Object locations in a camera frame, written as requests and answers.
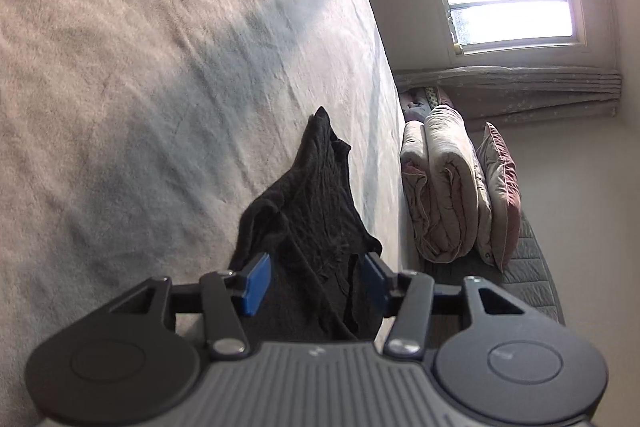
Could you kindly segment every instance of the folded blanket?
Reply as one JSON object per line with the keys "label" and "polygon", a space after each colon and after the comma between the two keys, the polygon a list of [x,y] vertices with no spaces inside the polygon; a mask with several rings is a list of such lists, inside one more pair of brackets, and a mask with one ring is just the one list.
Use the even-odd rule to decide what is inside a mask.
{"label": "folded blanket", "polygon": [[446,105],[435,107],[424,126],[416,124],[407,123],[401,150],[415,246],[428,261],[450,263],[478,237],[474,152],[462,117]]}

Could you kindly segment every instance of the rolled comforter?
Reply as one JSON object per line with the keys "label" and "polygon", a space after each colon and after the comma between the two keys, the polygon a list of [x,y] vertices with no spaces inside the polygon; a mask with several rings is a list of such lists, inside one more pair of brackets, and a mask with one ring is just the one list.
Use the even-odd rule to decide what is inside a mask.
{"label": "rolled comforter", "polygon": [[478,186],[460,114],[439,105],[424,124],[407,123],[400,156],[418,252],[433,263],[467,254],[478,236]]}

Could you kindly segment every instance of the bed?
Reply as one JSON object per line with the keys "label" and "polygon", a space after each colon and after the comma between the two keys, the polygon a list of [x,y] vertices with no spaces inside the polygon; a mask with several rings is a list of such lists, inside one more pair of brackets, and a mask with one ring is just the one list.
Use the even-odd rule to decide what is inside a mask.
{"label": "bed", "polygon": [[402,119],[368,0],[0,0],[0,425],[44,338],[155,275],[227,266],[323,105],[357,210],[412,263]]}

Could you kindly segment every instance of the fleece blanket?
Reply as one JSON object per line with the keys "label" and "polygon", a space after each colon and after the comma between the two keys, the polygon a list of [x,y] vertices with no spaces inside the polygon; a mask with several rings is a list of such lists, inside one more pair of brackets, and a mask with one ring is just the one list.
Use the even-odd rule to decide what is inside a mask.
{"label": "fleece blanket", "polygon": [[418,253],[432,263],[466,255],[478,237],[475,153],[460,114],[435,107],[404,129],[402,183]]}
{"label": "fleece blanket", "polygon": [[228,266],[323,105],[354,205],[408,252],[402,115],[368,0],[0,0],[0,425],[31,349],[146,277]]}

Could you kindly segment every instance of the pink pillow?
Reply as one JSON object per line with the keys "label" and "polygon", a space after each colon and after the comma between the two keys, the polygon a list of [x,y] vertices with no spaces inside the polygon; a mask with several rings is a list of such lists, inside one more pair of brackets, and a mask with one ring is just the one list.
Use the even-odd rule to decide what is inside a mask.
{"label": "pink pillow", "polygon": [[486,123],[484,139],[478,149],[478,161],[484,171],[492,207],[491,249],[495,266],[507,266],[520,235],[520,190],[516,165],[498,130]]}

